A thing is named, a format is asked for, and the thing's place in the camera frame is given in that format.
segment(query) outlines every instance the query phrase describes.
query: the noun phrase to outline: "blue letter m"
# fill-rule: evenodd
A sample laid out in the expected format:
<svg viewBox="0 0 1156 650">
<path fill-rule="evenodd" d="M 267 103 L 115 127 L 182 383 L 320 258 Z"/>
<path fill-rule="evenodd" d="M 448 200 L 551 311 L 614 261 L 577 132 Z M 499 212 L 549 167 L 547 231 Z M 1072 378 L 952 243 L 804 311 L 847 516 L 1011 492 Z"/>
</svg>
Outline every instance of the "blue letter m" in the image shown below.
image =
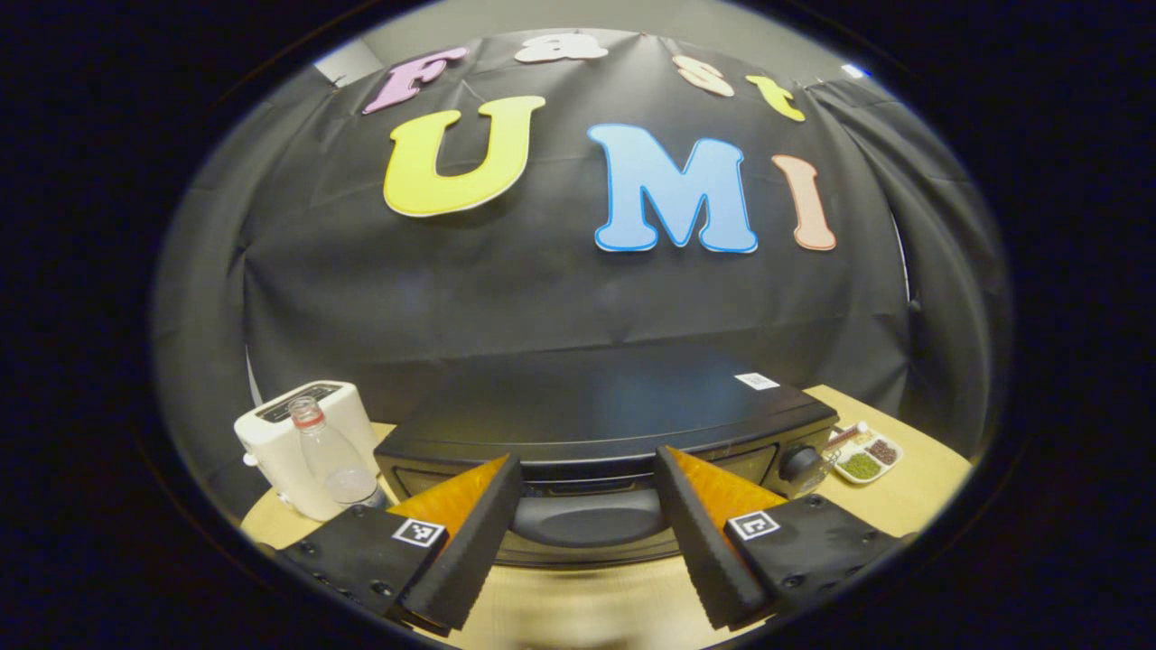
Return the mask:
<svg viewBox="0 0 1156 650">
<path fill-rule="evenodd" d="M 706 226 L 698 241 L 711 251 L 749 253 L 758 237 L 747 222 L 739 163 L 742 152 L 721 140 L 695 142 L 687 168 L 679 170 L 662 146 L 645 128 L 598 124 L 586 132 L 606 150 L 610 187 L 610 217 L 594 234 L 605 251 L 649 251 L 658 230 L 644 217 L 649 197 L 674 245 L 690 241 L 698 210 L 706 201 Z"/>
</svg>

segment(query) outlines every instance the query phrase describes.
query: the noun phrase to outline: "clear plastic bottle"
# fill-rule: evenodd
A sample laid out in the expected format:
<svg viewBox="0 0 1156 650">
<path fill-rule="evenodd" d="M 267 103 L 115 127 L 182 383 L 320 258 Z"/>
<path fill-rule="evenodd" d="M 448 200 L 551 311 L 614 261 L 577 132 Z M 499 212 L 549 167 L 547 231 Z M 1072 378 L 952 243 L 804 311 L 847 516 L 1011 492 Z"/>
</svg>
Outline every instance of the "clear plastic bottle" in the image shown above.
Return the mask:
<svg viewBox="0 0 1156 650">
<path fill-rule="evenodd" d="M 292 400 L 289 414 L 301 431 L 301 452 L 305 465 L 317 482 L 325 486 L 329 497 L 342 508 L 386 505 L 381 486 L 365 470 L 353 443 L 326 421 L 316 399 L 302 397 Z"/>
</svg>

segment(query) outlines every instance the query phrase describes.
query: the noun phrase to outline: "letter u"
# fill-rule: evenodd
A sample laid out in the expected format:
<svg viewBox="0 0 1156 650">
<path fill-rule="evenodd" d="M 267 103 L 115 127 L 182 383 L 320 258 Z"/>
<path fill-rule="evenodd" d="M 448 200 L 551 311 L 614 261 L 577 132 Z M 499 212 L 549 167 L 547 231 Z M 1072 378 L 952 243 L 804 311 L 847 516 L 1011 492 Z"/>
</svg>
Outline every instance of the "letter u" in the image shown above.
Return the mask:
<svg viewBox="0 0 1156 650">
<path fill-rule="evenodd" d="M 529 113 L 546 105 L 538 96 L 506 97 L 482 104 L 490 116 L 490 141 L 477 169 L 458 176 L 437 172 L 437 154 L 445 128 L 459 111 L 440 111 L 412 119 L 390 133 L 393 155 L 385 169 L 385 202 L 407 216 L 433 216 L 469 209 L 505 192 L 526 169 L 529 155 Z"/>
</svg>

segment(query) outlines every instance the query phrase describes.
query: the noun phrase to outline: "toaster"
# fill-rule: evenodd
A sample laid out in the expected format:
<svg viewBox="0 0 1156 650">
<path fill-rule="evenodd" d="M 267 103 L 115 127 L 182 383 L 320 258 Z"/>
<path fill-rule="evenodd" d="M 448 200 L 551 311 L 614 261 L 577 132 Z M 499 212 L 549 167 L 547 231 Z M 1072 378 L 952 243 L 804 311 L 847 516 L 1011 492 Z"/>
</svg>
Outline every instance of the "toaster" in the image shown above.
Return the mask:
<svg viewBox="0 0 1156 650">
<path fill-rule="evenodd" d="M 311 519 L 327 522 L 341 512 L 341 505 L 310 473 L 301 452 L 299 433 L 289 416 L 289 402 L 305 396 L 317 400 L 328 423 L 353 443 L 365 468 L 376 477 L 377 436 L 357 386 L 350 383 L 325 379 L 304 384 L 245 413 L 232 428 L 245 448 L 245 465 L 260 470 L 282 503 Z"/>
</svg>

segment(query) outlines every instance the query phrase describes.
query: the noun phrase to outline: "table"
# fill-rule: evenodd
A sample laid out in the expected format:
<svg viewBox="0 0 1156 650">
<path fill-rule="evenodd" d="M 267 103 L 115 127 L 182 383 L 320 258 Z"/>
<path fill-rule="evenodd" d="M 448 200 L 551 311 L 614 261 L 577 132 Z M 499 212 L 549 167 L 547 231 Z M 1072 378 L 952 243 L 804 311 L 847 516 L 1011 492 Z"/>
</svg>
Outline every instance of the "table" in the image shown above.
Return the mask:
<svg viewBox="0 0 1156 650">
<path fill-rule="evenodd" d="M 872 483 L 851 485 L 832 473 L 815 490 L 888 534 L 902 537 L 922 529 L 971 472 L 971 465 L 942 443 L 835 389 L 818 385 L 803 392 L 835 408 L 839 427 L 866 421 L 903 448 L 903 459 Z M 392 429 L 373 424 L 379 440 Z M 397 502 L 385 480 L 378 481 Z M 240 530 L 254 541 L 284 548 L 318 526 L 282 504 L 271 488 L 250 509 Z M 466 650 L 689 650 L 759 625 L 733 633 L 712 629 L 682 557 L 675 556 L 581 570 L 495 566 L 465 628 L 449 638 L 428 636 Z"/>
</svg>

